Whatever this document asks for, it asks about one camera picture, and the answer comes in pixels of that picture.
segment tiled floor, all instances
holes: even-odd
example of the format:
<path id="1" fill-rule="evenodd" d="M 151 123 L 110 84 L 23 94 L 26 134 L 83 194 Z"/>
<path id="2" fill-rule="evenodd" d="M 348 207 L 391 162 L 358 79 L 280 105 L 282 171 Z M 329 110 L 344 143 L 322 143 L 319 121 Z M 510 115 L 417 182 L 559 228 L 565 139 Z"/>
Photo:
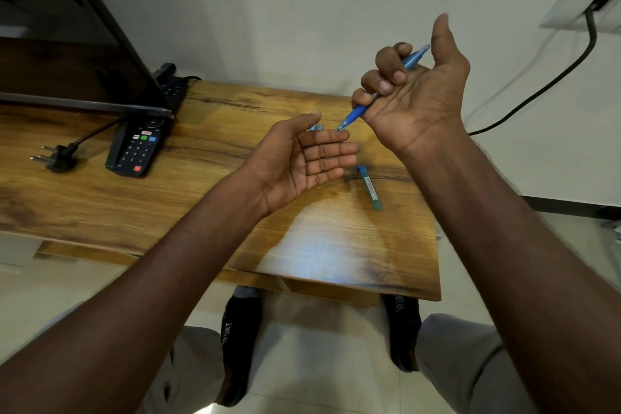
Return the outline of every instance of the tiled floor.
<path id="1" fill-rule="evenodd" d="M 551 225 L 613 284 L 621 274 L 613 236 L 586 218 L 547 215 Z M 443 301 L 422 301 L 432 312 L 489 323 L 489 315 L 446 238 L 440 241 Z M 121 267 L 66 259 L 35 259 L 19 274 L 0 272 L 0 359 L 50 318 L 89 297 Z M 219 330 L 233 287 L 213 284 L 190 316 L 191 325 Z M 256 348 L 250 393 L 224 414 L 451 413 L 419 374 L 405 374 L 387 355 L 383 315 L 330 301 L 270 295 Z"/>

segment wooden table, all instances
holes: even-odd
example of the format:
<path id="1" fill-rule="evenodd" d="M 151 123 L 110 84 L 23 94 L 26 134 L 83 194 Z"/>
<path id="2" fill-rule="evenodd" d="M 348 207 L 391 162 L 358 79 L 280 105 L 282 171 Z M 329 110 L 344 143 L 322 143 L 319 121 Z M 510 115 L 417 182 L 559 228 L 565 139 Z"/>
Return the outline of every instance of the wooden table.
<path id="1" fill-rule="evenodd" d="M 67 174 L 53 174 L 28 159 L 43 144 L 66 145 L 108 121 L 101 114 L 0 105 L 0 231 L 142 254 L 235 170 L 274 122 L 315 109 L 322 111 L 326 128 L 336 127 L 350 102 L 195 82 L 150 174 L 132 179 L 104 167 L 113 131 L 81 145 L 77 156 L 83 160 Z M 349 130 L 361 144 L 359 164 L 367 166 L 384 209 L 373 209 L 360 175 L 347 170 L 343 179 L 305 193 L 260 222 L 229 260 L 223 279 L 273 277 L 280 289 L 293 286 L 308 294 L 319 285 L 315 293 L 325 293 L 320 295 L 351 289 L 440 300 L 429 208 L 369 127 L 357 121 Z"/>

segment lead refill tube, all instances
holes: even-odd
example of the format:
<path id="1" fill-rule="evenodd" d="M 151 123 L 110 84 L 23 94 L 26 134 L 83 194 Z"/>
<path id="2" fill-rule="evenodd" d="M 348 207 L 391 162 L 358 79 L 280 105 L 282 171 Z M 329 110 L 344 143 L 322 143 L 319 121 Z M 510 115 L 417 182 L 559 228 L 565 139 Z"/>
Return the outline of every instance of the lead refill tube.
<path id="1" fill-rule="evenodd" d="M 382 202 L 379 201 L 379 198 L 377 197 L 375 187 L 371 182 L 371 177 L 369 177 L 369 173 L 366 171 L 366 166 L 359 166 L 358 172 L 360 172 L 360 174 L 362 175 L 362 180 L 365 182 L 366 190 L 369 192 L 369 196 L 371 198 L 371 201 L 373 202 L 373 207 L 376 211 L 381 210 Z"/>

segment black power plug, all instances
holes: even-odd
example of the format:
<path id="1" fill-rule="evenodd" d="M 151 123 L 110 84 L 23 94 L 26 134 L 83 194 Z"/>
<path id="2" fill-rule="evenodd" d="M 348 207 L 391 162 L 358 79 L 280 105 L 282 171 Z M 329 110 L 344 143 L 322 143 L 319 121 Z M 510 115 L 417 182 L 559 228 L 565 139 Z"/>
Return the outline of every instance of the black power plug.
<path id="1" fill-rule="evenodd" d="M 78 160 L 73 157 L 74 152 L 78 150 L 78 145 L 75 143 L 71 143 L 68 146 L 58 144 L 56 148 L 41 146 L 41 149 L 51 151 L 51 156 L 31 156 L 30 159 L 44 163 L 46 169 L 57 174 L 73 169 L 78 163 Z"/>

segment foot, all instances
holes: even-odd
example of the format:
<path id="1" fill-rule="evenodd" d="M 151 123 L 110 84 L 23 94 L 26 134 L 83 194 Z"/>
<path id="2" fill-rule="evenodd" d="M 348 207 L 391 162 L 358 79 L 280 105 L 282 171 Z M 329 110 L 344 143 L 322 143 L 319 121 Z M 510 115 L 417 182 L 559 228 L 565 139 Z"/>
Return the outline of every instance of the foot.
<path id="1" fill-rule="evenodd" d="M 399 370 L 418 371 L 414 350 L 421 320 L 419 301 L 399 295 L 382 295 L 389 326 L 390 358 Z"/>
<path id="2" fill-rule="evenodd" d="M 220 331 L 225 381 L 219 404 L 223 406 L 236 405 L 248 391 L 252 352 L 262 317 L 259 291 L 237 287 L 224 309 Z"/>

